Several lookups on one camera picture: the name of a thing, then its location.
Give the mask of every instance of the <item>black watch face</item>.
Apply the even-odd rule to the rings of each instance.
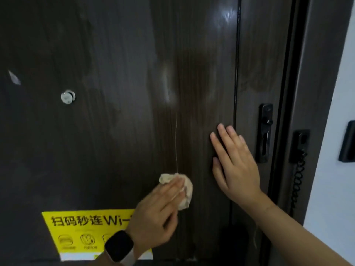
[[[125,231],[116,232],[105,244],[105,250],[114,262],[123,260],[133,248],[133,241]]]

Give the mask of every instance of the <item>wall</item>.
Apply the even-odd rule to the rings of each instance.
[[[308,203],[304,227],[355,265],[355,163],[338,161],[345,129],[355,120],[355,10]]]

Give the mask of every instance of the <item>watch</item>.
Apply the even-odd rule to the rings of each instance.
[[[113,262],[132,266],[136,260],[133,254],[133,241],[125,231],[118,231],[105,243],[105,250]]]

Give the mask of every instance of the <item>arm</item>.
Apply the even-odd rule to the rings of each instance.
[[[227,149],[226,152],[212,133],[211,141],[218,155],[213,158],[213,174],[219,187],[255,220],[286,261],[295,266],[349,266],[260,190],[258,167],[243,137],[232,126],[226,130],[220,124],[218,132]]]
[[[133,254],[137,260],[145,251],[170,240],[177,226],[177,208],[185,198],[181,191],[185,179],[175,177],[171,182],[159,184],[137,205],[126,233],[133,240]],[[90,266],[121,265],[114,263],[106,251]]]

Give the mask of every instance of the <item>door frame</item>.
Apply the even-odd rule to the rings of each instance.
[[[293,132],[311,131],[294,219],[303,225],[354,0],[293,0],[268,196],[289,212]],[[264,237],[262,265],[286,265]]]

